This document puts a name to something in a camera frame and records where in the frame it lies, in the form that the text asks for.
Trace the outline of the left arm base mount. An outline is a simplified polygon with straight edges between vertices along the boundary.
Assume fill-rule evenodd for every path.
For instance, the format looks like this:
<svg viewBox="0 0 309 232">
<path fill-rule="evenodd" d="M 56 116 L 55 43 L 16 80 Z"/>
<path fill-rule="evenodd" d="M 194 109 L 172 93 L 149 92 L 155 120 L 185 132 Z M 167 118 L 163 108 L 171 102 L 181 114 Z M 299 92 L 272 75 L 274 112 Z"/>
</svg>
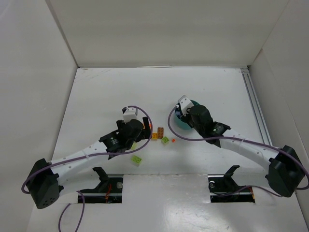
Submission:
<svg viewBox="0 0 309 232">
<path fill-rule="evenodd" d="M 99 183 L 93 188 L 81 190 L 85 203 L 122 203 L 124 176 L 107 175 L 101 167 L 94 167 L 92 170 L 93 173 L 96 173 Z"/>
</svg>

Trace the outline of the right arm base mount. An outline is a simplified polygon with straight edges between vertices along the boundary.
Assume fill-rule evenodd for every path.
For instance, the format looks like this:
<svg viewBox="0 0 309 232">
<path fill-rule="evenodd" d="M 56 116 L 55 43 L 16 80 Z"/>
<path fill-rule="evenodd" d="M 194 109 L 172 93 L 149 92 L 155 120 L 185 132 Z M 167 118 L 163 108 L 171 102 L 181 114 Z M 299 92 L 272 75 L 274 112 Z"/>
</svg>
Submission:
<svg viewBox="0 0 309 232">
<path fill-rule="evenodd" d="M 255 203 L 252 188 L 239 186 L 232 178 L 239 165 L 233 165 L 225 174 L 208 175 L 211 203 Z"/>
</svg>

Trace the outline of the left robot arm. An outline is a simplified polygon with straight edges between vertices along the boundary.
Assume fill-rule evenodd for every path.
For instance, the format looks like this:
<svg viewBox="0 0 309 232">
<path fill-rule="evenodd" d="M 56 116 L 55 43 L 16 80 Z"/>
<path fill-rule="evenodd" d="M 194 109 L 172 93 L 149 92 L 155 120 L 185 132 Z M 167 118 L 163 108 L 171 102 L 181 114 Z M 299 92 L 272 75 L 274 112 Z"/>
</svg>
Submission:
<svg viewBox="0 0 309 232">
<path fill-rule="evenodd" d="M 44 209 L 67 193 L 104 189 L 109 177 L 101 167 L 101 159 L 132 154 L 134 143 L 149 142 L 152 135 L 152 121 L 147 116 L 142 121 L 118 120 L 116 124 L 117 130 L 84 150 L 54 161 L 36 161 L 22 185 L 22 192 L 32 197 L 38 209 Z"/>
</svg>

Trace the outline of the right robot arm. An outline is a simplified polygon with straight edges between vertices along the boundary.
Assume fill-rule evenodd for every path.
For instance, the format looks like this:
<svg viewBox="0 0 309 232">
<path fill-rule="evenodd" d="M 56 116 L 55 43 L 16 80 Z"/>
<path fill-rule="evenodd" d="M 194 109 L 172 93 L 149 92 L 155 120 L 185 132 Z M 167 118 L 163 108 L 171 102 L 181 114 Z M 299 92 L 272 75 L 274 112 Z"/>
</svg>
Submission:
<svg viewBox="0 0 309 232">
<path fill-rule="evenodd" d="M 182 110 L 185 122 L 209 144 L 230 150 L 263 167 L 272 190 L 282 197 L 291 197 L 305 177 L 295 150 L 289 146 L 272 147 L 241 137 L 228 125 L 212 119 L 203 105 L 190 105 Z"/>
</svg>

